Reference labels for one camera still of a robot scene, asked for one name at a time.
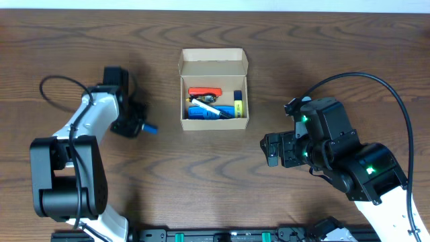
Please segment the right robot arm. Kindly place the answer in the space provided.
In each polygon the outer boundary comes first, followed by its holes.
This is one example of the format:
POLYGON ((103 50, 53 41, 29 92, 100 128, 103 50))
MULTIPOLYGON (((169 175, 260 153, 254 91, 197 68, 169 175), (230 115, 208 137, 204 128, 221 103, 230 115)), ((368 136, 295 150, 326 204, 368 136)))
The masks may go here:
POLYGON ((414 202, 406 201, 407 178, 394 154, 381 143, 360 143, 341 102, 305 97, 288 107, 294 130, 260 142, 270 167, 309 165, 355 203, 381 241, 429 240, 414 202))

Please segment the blue whiteboard marker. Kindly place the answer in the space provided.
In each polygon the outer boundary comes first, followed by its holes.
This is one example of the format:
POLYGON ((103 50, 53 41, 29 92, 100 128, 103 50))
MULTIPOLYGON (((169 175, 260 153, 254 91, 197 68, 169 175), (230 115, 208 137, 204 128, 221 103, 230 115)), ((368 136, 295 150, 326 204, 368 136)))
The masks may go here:
POLYGON ((158 128, 156 126, 150 125, 150 124, 143 124, 142 125, 142 131, 148 132, 151 134, 157 134, 158 128))

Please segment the black teardrop-shaped tool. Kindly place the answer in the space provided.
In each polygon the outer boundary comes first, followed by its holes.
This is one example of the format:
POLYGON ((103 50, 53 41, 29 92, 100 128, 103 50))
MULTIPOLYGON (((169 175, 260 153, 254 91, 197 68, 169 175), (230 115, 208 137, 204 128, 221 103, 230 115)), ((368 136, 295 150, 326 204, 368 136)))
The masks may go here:
POLYGON ((191 95, 186 99, 186 101, 192 102, 194 99, 196 99, 196 100, 203 102, 205 104, 211 104, 211 103, 216 102, 217 98, 218 97, 215 95, 191 95))

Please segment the yellow highlighter with dark cap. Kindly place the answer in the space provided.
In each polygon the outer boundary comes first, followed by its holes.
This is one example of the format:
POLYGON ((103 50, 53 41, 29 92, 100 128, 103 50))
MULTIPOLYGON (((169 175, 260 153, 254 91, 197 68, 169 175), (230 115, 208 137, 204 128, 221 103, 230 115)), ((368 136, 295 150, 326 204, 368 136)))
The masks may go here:
POLYGON ((234 116, 235 118, 243 117, 243 97, 241 90, 234 91, 234 116))

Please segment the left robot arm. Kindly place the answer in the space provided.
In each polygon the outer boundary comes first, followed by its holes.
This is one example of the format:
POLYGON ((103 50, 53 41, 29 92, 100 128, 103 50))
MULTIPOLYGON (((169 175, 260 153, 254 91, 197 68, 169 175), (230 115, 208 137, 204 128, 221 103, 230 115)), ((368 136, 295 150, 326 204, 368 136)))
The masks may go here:
POLYGON ((137 137, 144 106, 132 101, 129 72, 122 67, 106 67, 100 84, 80 87, 81 105, 71 119, 30 145, 35 213, 81 229, 94 241, 138 241, 128 219, 108 205, 99 144, 109 130, 137 137))

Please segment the black mounting rail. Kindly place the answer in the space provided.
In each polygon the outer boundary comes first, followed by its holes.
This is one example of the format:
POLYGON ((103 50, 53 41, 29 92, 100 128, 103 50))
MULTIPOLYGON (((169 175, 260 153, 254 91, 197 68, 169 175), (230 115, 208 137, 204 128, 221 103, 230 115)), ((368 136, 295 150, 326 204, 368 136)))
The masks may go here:
POLYGON ((56 232, 51 241, 139 241, 139 242, 302 242, 302 241, 366 241, 376 242, 377 233, 367 227, 349 227, 329 216, 309 227, 280 226, 276 229, 170 230, 133 228, 117 236, 85 225, 81 232, 56 232))

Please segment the cardboard box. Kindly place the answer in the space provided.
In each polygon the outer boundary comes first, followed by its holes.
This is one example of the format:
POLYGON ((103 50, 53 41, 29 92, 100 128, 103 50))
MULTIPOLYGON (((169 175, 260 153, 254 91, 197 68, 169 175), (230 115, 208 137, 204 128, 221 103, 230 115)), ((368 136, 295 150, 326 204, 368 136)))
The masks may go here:
POLYGON ((183 49, 178 62, 182 128, 245 129, 249 121, 248 66, 242 48, 183 49))

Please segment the black whiteboard marker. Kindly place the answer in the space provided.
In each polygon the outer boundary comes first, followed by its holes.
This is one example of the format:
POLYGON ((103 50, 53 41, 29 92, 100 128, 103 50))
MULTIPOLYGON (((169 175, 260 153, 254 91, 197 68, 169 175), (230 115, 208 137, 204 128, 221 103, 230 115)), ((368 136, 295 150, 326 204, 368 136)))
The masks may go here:
POLYGON ((196 106, 199 106, 199 107, 201 107, 201 108, 203 108, 203 109, 211 112, 211 113, 217 114, 220 117, 224 117, 224 118, 227 118, 227 119, 232 118, 232 116, 229 115, 228 113, 223 112, 222 110, 216 109, 216 108, 214 108, 214 107, 212 107, 212 106, 210 106, 208 104, 205 104, 204 102, 201 102, 201 101, 199 101, 198 99, 196 99, 194 97, 190 97, 188 99, 188 101, 191 102, 192 104, 196 105, 196 106))

